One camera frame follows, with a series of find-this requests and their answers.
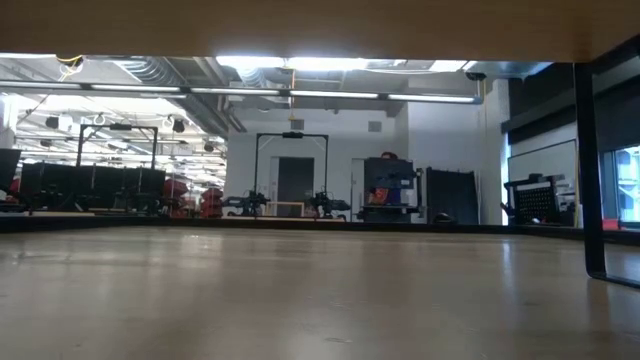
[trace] ceiling pipe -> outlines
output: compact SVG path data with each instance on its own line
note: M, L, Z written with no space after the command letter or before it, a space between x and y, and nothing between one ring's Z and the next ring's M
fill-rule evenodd
M135 60L117 64L145 85L185 85L181 75L165 61L153 57L136 57ZM210 109L199 96L189 94L184 99L167 100L185 109L205 132L226 138L229 132L226 121Z

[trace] black equipment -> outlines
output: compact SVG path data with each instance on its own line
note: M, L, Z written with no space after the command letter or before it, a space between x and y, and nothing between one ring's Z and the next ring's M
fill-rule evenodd
M573 210L560 212L556 183L564 175L531 174L526 180L504 184L509 196L507 209L509 225L555 224L573 225Z
M155 215L165 172L146 168L25 164L21 192L40 209Z
M417 178L417 205L403 203L401 191L413 189ZM379 191L386 198L379 202L369 202L358 213L358 219L376 223L410 223L411 214L421 214L422 171L413 170L413 163L401 159L369 158L364 161L364 186L370 196Z
M459 225L478 225L478 195L473 171L447 171L428 167L426 178L426 219L435 223L439 214L447 214Z
M351 206L346 201L330 199L326 191L317 192L314 197L309 199L309 204L315 209L317 216L320 216L320 208L322 207L323 219L333 219L334 211L351 210ZM346 221L344 215L338 215L338 217Z
M0 190L7 192L20 161L21 150L0 149Z
M21 150L0 149L0 191L24 203L24 205L20 205L0 201L0 212L23 212L27 209L30 212L33 211L31 203L22 194L11 191L11 183L18 167L18 161L20 161L21 152Z
M242 209L240 214L229 211L228 216L260 216L262 211L260 206L267 205L271 201L266 198L262 193L256 193L253 190L249 190L249 196L229 196L222 201L222 207L235 207Z
M31 199L35 209L63 209L65 199L76 189L75 167L68 165L24 164L20 193Z
M413 189L413 163L400 159L369 158L364 161L366 188Z
M455 225L458 222L452 216L447 213L439 213L431 219L431 223L440 225Z
M95 129L89 136L84 137L85 129ZM112 131L132 131L133 129L139 130L151 130L153 132L153 143L151 146L151 170L156 167L156 149L158 147L158 127L157 126L137 126L130 124L111 124L111 125L92 125L92 124L81 124L80 125L80 137L78 139L78 157L76 159L76 166L80 166L82 164L82 146L86 141L91 139L91 137L100 129L109 129ZM119 141L126 142L126 139L119 139Z

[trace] door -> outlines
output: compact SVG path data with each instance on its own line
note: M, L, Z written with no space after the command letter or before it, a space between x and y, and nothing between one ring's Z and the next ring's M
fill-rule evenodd
M306 202L313 196L313 158L281 157L278 202ZM278 216L300 217L300 206L278 205Z

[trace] red object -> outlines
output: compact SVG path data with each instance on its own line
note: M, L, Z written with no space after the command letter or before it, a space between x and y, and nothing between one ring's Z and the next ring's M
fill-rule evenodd
M13 182L11 182L11 186L9 186L9 190L13 192L20 191L20 178L13 179Z
M164 196L165 197L171 197L171 185L173 184L173 197L174 198L178 198L186 193L189 192L189 188L187 187L187 184L181 182L181 181L176 181L176 180L171 180L171 179L167 179L164 182Z
M603 230L622 230L618 219L602 219Z
M221 218L223 192L217 188L211 188L202 193L200 200L200 217Z

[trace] metal frame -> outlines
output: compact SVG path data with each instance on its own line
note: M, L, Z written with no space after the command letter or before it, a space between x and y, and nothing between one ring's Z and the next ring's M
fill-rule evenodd
M257 133L256 134L256 156L253 166L253 191L258 192L258 154L260 151L260 138L263 136L280 136L283 139L302 139L305 137L323 138L326 146L324 147L324 190L327 191L327 174L329 172L329 135L321 134L303 134L303 133Z
M84 130L87 128L97 129L95 132L100 129L111 129L115 131L131 131L133 129L140 130L151 130L153 131L153 145L151 149L151 170L156 168L156 148L158 147L158 127L157 126L137 126L137 125L127 125L127 124L111 124L111 125L93 125L93 124L81 124L80 125L80 136L78 137L78 157L76 159L76 166L80 166L82 160L82 146L86 141L91 139L94 133L89 134L89 136L84 138Z
M578 123L578 155L584 220L585 265L589 276L640 289L640 281L607 274L600 195L598 139L593 94L594 69L620 64L625 58L640 55L640 35L625 42L592 63L573 66L576 117Z

